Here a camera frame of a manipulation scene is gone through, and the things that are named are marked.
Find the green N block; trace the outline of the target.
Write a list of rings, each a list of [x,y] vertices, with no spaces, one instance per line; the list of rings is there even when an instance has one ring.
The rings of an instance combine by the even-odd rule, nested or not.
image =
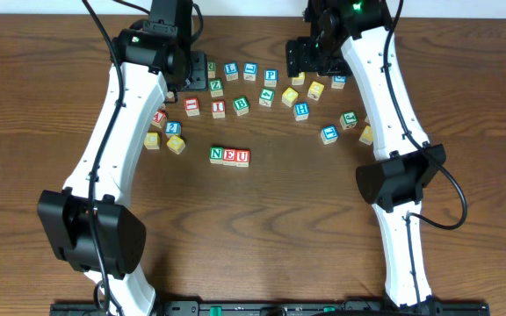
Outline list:
[[[210,147],[209,152],[209,160],[212,164],[222,164],[223,163],[223,147]]]

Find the red E block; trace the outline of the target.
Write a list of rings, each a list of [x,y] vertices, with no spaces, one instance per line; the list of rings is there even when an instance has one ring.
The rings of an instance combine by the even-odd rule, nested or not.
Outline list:
[[[222,164],[227,166],[236,165],[236,150],[233,148],[224,148],[222,156]]]

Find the red U block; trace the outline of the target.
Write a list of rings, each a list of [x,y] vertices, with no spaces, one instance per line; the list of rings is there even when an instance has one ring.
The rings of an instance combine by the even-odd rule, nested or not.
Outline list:
[[[237,167],[247,168],[250,162],[249,150],[236,150],[235,151],[235,165]]]

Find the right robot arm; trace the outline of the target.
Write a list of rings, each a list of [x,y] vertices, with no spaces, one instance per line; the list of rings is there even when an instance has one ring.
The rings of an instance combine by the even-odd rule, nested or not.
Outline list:
[[[310,34],[287,42],[287,74],[355,80],[375,158],[355,177],[379,222],[386,297],[396,310],[416,309],[432,296],[420,232],[423,191],[445,163],[445,149],[430,143],[409,100],[394,43],[399,17],[386,2],[367,0],[310,1],[303,18]]]

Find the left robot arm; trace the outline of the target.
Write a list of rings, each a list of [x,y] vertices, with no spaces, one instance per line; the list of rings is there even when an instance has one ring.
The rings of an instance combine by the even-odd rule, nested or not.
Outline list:
[[[206,89],[199,35],[125,29],[110,40],[107,93],[89,143],[59,192],[45,190],[37,213],[57,259],[105,295],[97,309],[149,315],[155,289],[141,268],[146,227],[133,215],[135,169],[151,120],[169,92]]]

